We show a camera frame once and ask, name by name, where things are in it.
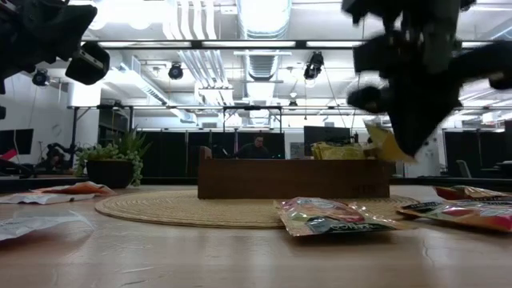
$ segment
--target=yellow bag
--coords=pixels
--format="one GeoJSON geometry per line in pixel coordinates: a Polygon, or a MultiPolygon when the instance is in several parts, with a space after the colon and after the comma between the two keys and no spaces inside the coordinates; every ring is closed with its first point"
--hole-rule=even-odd
{"type": "Polygon", "coordinates": [[[359,144],[331,146],[325,142],[313,144],[313,156],[317,160],[364,160],[365,155],[359,144]]]}
{"type": "Polygon", "coordinates": [[[417,163],[416,159],[405,154],[400,147],[398,147],[397,141],[394,138],[394,134],[390,131],[365,122],[366,130],[374,141],[375,147],[378,148],[377,158],[389,162],[404,161],[408,163],[417,163]]]}

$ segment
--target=round woven rug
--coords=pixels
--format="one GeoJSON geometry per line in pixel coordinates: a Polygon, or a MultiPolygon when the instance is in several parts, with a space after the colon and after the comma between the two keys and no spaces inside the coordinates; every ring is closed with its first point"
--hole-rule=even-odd
{"type": "MultiPolygon", "coordinates": [[[[200,200],[196,190],[144,192],[107,198],[96,204],[104,215],[131,221],[167,225],[221,228],[280,228],[274,200],[200,200]]],[[[380,199],[339,199],[357,202],[375,214],[402,219],[396,206],[418,201],[401,196],[380,199]]]]}

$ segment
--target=white wrapper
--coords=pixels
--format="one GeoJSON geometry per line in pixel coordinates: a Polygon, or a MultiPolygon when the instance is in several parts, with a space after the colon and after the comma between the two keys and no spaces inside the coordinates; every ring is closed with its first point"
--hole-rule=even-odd
{"type": "Polygon", "coordinates": [[[94,198],[94,194],[52,194],[52,193],[17,193],[0,197],[0,204],[37,203],[55,204],[94,198]]]}
{"type": "Polygon", "coordinates": [[[44,213],[27,213],[22,211],[15,214],[12,219],[0,220],[0,241],[18,238],[34,230],[50,228],[57,224],[74,221],[84,222],[93,229],[92,224],[87,219],[73,211],[47,211],[44,213]]]}

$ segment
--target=wooden table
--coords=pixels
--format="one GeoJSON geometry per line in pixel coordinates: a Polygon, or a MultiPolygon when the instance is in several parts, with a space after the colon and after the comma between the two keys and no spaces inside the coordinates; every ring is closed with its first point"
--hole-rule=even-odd
{"type": "MultiPolygon", "coordinates": [[[[425,187],[392,191],[436,199],[425,187]]],[[[0,218],[46,209],[76,211],[95,229],[65,223],[0,242],[1,288],[512,286],[510,237],[428,220],[416,230],[297,239],[128,222],[96,213],[94,201],[0,206],[0,218]]]]}

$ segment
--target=person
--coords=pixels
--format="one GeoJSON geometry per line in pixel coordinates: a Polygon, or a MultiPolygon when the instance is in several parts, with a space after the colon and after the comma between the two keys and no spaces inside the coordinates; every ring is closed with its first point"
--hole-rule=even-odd
{"type": "Polygon", "coordinates": [[[268,159],[270,153],[267,148],[263,146],[263,136],[256,135],[254,143],[245,144],[240,150],[234,154],[235,158],[240,159],[268,159]]]}

